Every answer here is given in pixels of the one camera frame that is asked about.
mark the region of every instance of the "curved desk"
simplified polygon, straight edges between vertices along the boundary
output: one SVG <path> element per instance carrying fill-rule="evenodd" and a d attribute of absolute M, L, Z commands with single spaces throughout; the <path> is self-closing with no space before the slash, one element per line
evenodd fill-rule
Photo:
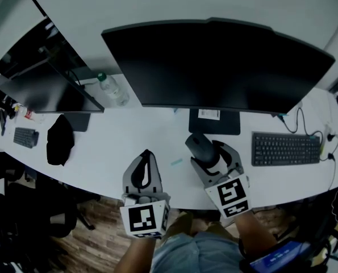
<path fill-rule="evenodd" d="M 122 80 L 123 75 L 115 76 Z M 121 198 L 122 176 L 128 165 L 146 148 L 157 160 L 164 191 L 171 196 L 174 208 L 215 209 L 203 190 L 203 184 L 190 164 L 191 153 L 185 146 L 189 110 L 141 107 L 132 89 L 127 107 L 108 108 L 103 114 L 92 114 L 88 131 L 75 133 L 75 146 L 65 166 L 47 162 L 47 131 L 58 114 L 49 114 L 39 125 L 25 118 L 8 120 L 1 136 L 0 148 L 29 167 L 69 185 L 100 195 Z M 306 129 L 324 131 L 329 122 L 338 134 L 338 106 L 330 94 L 314 88 L 303 99 Z M 294 129 L 296 107 L 285 121 Z M 251 141 L 253 131 L 287 133 L 283 123 L 269 114 L 240 113 L 241 134 L 208 135 L 229 144 L 241 156 L 245 173 L 250 179 L 254 207 L 275 205 L 317 195 L 329 189 L 333 178 L 334 162 L 282 167 L 252 167 Z M 29 149 L 13 143 L 16 127 L 36 129 L 39 142 Z M 299 118 L 299 134 L 303 121 Z M 327 142 L 325 152 L 332 151 L 336 140 Z M 338 187 L 338 149 L 335 152 L 336 175 L 332 188 Z"/>

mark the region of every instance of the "computer mouse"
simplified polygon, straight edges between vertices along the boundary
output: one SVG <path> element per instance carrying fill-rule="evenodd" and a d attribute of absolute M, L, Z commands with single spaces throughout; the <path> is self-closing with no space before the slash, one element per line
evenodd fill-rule
<path fill-rule="evenodd" d="M 38 139 L 39 139 L 39 132 L 36 131 L 36 132 L 34 132 L 34 134 L 31 137 L 31 145 L 33 147 L 36 147 Z"/>
<path fill-rule="evenodd" d="M 220 160 L 220 155 L 205 135 L 194 133 L 188 137 L 185 145 L 189 148 L 193 156 L 202 162 L 206 168 L 211 168 Z"/>

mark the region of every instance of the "black keyboard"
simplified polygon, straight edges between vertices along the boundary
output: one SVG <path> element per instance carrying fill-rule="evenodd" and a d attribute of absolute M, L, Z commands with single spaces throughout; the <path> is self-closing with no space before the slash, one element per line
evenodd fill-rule
<path fill-rule="evenodd" d="M 39 133 L 32 129 L 25 129 L 23 127 L 16 127 L 14 134 L 14 143 L 20 144 L 27 148 L 33 148 L 37 145 Z"/>
<path fill-rule="evenodd" d="M 320 138 L 296 134 L 253 133 L 253 166 L 289 166 L 320 161 Z"/>

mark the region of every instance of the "monitor stand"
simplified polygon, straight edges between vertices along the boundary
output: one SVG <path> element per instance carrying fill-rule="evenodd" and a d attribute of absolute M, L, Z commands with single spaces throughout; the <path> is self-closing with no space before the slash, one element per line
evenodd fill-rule
<path fill-rule="evenodd" d="M 190 109 L 189 131 L 191 133 L 228 135 L 239 135 L 241 133 L 239 112 L 220 111 L 218 120 L 217 116 L 211 116 L 211 114 L 204 114 L 199 117 L 200 110 L 202 109 Z"/>
<path fill-rule="evenodd" d="M 73 131 L 85 132 L 88 129 L 90 113 L 64 113 Z"/>

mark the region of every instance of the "computer monitor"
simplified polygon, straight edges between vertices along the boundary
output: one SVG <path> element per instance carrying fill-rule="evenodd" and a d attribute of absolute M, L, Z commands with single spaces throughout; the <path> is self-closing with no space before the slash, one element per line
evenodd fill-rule
<path fill-rule="evenodd" d="M 102 105 L 50 59 L 18 73 L 0 90 L 36 113 L 104 112 Z"/>
<path fill-rule="evenodd" d="M 102 37 L 143 106 L 287 113 L 335 61 L 269 27 L 218 18 L 134 24 Z"/>

